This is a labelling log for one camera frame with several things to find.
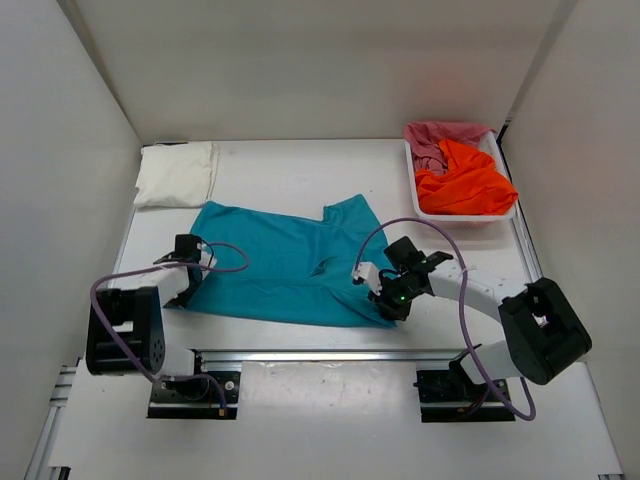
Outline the orange shirt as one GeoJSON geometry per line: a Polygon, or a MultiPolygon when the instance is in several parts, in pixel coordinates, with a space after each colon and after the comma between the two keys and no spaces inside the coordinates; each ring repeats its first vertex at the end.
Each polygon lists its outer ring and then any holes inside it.
{"type": "Polygon", "coordinates": [[[496,168],[493,157],[450,139],[438,144],[447,162],[442,175],[420,169],[415,174],[418,204],[431,215],[504,215],[518,192],[496,168]]]}

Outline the white t shirt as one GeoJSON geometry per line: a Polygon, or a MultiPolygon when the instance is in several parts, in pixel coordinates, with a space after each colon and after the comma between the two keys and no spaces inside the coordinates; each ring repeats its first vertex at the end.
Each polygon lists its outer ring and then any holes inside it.
{"type": "Polygon", "coordinates": [[[136,209],[196,208],[210,199],[219,161],[217,144],[157,144],[143,147],[141,155],[136,209]]]}

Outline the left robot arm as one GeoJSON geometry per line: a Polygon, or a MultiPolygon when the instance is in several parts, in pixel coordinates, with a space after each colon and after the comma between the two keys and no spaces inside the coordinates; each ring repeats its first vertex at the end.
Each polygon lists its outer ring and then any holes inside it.
{"type": "Polygon", "coordinates": [[[179,234],[174,249],[152,266],[95,281],[85,356],[89,372],[140,373],[152,382],[175,381],[188,400],[205,396],[209,375],[196,367],[194,351],[167,343],[163,313],[185,307],[215,265],[210,244],[179,234]]]}

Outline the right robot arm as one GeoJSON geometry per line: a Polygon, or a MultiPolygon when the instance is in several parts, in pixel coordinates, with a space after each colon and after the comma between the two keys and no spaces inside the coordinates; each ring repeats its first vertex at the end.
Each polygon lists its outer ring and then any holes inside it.
{"type": "Polygon", "coordinates": [[[353,271],[356,283],[368,286],[368,298],[383,319],[409,316],[421,295],[451,299],[498,322],[501,341],[472,347],[449,363],[449,387],[470,400],[488,380],[523,377],[546,385],[592,348],[592,339],[559,285],[542,277],[532,283],[513,282],[482,271],[463,269],[453,255],[425,255],[408,237],[384,251],[389,273],[371,262],[353,271]]]}

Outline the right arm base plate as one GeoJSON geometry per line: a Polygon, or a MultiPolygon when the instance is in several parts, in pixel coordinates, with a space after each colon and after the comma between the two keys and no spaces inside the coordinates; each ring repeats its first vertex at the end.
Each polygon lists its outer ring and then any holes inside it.
{"type": "Polygon", "coordinates": [[[418,370],[413,386],[418,390],[421,422],[512,422],[515,415],[485,385],[455,384],[445,370],[418,370]]]}

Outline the teal polo shirt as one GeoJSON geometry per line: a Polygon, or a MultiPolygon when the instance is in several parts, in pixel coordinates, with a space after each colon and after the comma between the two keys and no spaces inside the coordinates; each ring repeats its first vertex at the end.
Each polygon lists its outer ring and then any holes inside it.
{"type": "Polygon", "coordinates": [[[366,199],[328,205],[319,220],[207,203],[191,231],[213,244],[218,272],[188,301],[189,311],[328,327],[390,327],[352,282],[356,260],[390,264],[387,240],[366,199]]]}

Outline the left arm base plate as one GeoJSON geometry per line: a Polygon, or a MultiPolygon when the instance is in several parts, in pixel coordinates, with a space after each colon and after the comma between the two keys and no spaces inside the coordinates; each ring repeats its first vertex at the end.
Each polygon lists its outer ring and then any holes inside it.
{"type": "Polygon", "coordinates": [[[203,373],[212,377],[221,390],[207,379],[189,382],[164,381],[153,385],[147,408],[148,419],[236,420],[241,387],[240,363],[206,363],[203,373]]]}

